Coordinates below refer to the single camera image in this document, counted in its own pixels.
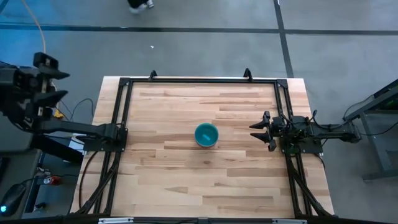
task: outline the gray floor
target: gray floor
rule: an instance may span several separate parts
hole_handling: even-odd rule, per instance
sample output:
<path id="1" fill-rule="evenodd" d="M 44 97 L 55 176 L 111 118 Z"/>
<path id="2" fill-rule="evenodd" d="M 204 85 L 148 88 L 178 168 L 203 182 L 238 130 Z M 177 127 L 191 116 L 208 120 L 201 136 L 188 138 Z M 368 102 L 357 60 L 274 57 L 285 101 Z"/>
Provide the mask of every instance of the gray floor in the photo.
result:
<path id="1" fill-rule="evenodd" d="M 43 24 L 75 26 L 277 28 L 272 0 L 154 0 L 139 16 L 125 0 L 29 0 Z M 396 30 L 394 0 L 280 0 L 286 29 Z M 32 23 L 20 1 L 11 0 L 3 24 Z M 256 77 L 286 77 L 278 34 L 167 32 L 45 32 L 47 53 L 71 77 L 56 82 L 69 90 L 71 108 L 97 100 L 104 75 L 229 76 L 246 67 Z M 398 78 L 398 36 L 288 35 L 297 78 L 304 78 L 318 121 L 339 123 L 349 105 Z M 38 31 L 0 30 L 0 59 L 30 65 L 41 51 Z M 89 104 L 75 119 L 89 123 Z M 335 213 L 345 218 L 398 222 L 398 179 L 365 184 L 377 171 L 367 139 L 358 144 L 328 141 L 326 175 Z"/>

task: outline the wooden tabletop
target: wooden tabletop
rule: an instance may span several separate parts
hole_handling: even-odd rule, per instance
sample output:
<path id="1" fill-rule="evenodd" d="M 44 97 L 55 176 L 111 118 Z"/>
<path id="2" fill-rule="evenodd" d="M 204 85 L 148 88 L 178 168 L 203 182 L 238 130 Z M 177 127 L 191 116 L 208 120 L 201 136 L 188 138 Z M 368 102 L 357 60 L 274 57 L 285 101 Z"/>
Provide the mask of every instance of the wooden tabletop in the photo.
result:
<path id="1" fill-rule="evenodd" d="M 104 77 L 93 124 L 111 122 L 119 78 Z M 310 116 L 304 80 L 288 83 L 294 114 Z M 268 152 L 267 145 L 249 135 L 261 132 L 248 127 L 261 120 L 264 110 L 277 116 L 272 85 L 135 83 L 112 216 L 293 217 L 284 155 L 279 149 Z M 220 134 L 209 149 L 193 137 L 201 123 L 214 124 Z M 88 167 L 83 202 L 98 185 L 103 156 L 97 153 Z M 321 162 L 304 154 L 303 164 L 309 189 L 333 213 Z M 298 194 L 304 211 L 300 190 Z M 77 209 L 78 186 L 71 212 Z"/>

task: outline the person's foot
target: person's foot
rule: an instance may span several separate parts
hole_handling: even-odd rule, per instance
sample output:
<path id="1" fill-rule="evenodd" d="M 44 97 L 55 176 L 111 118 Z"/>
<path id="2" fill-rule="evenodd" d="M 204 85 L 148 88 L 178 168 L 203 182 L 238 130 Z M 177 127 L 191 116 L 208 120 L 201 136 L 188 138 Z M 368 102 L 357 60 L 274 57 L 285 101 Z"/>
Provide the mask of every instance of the person's foot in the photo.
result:
<path id="1" fill-rule="evenodd" d="M 130 7 L 130 12 L 132 13 L 132 14 L 139 14 L 140 12 L 142 12 L 143 10 L 145 10 L 145 8 L 147 7 L 147 5 L 146 4 L 141 4 L 140 6 L 138 6 L 138 8 L 133 8 L 133 7 Z"/>
<path id="2" fill-rule="evenodd" d="M 149 8 L 152 8 L 152 7 L 155 6 L 155 4 L 154 4 L 154 2 L 152 0 L 148 0 L 147 1 L 147 5 L 148 5 Z"/>

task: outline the white cable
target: white cable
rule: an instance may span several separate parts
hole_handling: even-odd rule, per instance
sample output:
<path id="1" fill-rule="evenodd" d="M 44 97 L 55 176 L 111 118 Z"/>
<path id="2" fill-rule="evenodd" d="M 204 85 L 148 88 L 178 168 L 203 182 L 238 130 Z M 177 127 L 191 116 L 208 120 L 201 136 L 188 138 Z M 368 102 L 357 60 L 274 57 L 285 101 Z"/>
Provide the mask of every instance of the white cable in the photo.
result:
<path id="1" fill-rule="evenodd" d="M 39 28 L 40 35 L 41 35 L 41 37 L 42 37 L 42 42 L 43 42 L 43 53 L 45 53 L 45 39 L 44 39 L 44 34 L 43 34 L 43 31 L 42 31 L 42 28 L 41 28 L 39 22 L 37 21 L 35 15 L 34 15 L 33 12 L 30 10 L 29 6 L 26 4 L 25 0 L 21 0 L 21 1 L 22 1 L 22 3 L 24 3 L 25 8 L 26 8 L 27 11 L 29 12 L 30 16 L 32 16 L 32 19 L 35 21 L 37 28 Z"/>

